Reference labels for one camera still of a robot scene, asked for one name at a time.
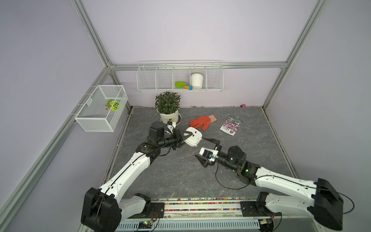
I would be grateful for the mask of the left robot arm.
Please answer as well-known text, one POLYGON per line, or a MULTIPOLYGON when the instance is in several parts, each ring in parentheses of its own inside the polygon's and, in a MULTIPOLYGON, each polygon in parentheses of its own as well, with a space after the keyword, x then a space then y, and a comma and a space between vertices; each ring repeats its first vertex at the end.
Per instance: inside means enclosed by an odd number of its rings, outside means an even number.
POLYGON ((176 123, 152 123, 149 135, 133 156, 110 180, 99 188, 90 188, 84 197, 81 223, 96 232, 114 232, 121 221, 151 213, 151 198, 137 193, 123 196, 136 178, 161 155, 162 148, 177 149, 195 134, 179 130, 176 123))

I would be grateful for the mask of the white alarm device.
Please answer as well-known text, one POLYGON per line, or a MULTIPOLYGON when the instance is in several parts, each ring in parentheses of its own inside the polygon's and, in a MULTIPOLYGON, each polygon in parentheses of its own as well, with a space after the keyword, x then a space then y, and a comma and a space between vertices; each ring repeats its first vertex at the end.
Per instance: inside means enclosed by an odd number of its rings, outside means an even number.
POLYGON ((202 140, 202 137, 203 137, 202 133, 193 127, 188 127, 186 130, 193 132, 192 137, 185 139, 186 144, 191 147, 196 147, 199 144, 199 142, 202 140))

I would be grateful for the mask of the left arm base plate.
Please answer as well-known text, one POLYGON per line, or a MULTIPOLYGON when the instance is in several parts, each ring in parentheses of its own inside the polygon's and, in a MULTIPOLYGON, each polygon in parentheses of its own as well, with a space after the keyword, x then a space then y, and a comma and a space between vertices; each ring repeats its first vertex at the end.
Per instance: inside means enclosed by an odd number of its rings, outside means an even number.
POLYGON ((140 219, 140 218, 163 218, 165 212, 164 203, 151 203, 146 204, 143 212, 133 215, 130 219, 140 219))

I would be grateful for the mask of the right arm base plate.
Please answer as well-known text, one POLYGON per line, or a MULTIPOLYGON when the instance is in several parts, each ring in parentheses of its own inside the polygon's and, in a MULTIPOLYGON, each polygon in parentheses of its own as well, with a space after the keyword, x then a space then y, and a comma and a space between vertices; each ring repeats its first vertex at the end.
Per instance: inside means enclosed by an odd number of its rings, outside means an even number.
POLYGON ((275 217, 281 216, 282 213, 274 213, 265 205, 259 204, 255 201, 240 202, 241 212, 243 217, 275 217))

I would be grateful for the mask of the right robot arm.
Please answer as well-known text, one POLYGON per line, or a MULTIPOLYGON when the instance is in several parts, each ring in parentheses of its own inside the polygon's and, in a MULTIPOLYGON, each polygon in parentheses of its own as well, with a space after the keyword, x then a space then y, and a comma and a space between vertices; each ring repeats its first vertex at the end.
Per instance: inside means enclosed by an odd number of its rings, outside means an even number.
POLYGON ((203 167, 221 165, 236 173, 246 186, 257 186, 282 193, 281 196, 261 192, 256 207, 270 213, 291 213, 309 216, 322 226, 334 231, 343 229, 344 200, 332 184, 319 178, 301 180, 270 171, 249 162, 239 146, 222 152, 219 144, 214 149, 201 148, 195 154, 203 167))

